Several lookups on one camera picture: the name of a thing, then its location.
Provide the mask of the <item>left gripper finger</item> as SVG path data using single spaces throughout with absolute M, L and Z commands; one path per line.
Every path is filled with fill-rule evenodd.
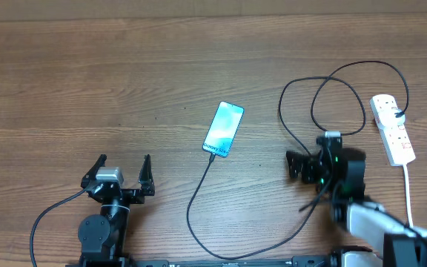
M 153 181 L 150 154 L 145 155 L 145 161 L 139 173 L 139 184 L 141 185 L 141 192 L 143 195 L 155 195 L 155 184 Z
M 105 166 L 105 161 L 107 159 L 106 154 L 101 154 L 99 158 L 96 160 L 96 163 L 92 166 L 92 168 L 85 174 L 83 180 L 88 181 L 96 178 L 96 174 L 101 167 Z

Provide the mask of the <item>Galaxy S24 smartphone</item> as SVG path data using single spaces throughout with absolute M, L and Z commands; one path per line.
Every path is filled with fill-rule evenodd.
M 208 129 L 202 149 L 226 158 L 231 150 L 245 109 L 229 102 L 220 102 Z

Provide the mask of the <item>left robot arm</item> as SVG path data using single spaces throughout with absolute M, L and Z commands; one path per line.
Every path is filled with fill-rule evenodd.
M 155 194 L 151 157 L 145 156 L 139 173 L 139 188 L 123 188 L 124 177 L 119 167 L 107 167 L 102 154 L 81 181 L 88 196 L 101 204 L 98 214 L 85 217 L 79 225 L 80 266 L 135 266 L 124 252 L 130 207 L 143 204 Z

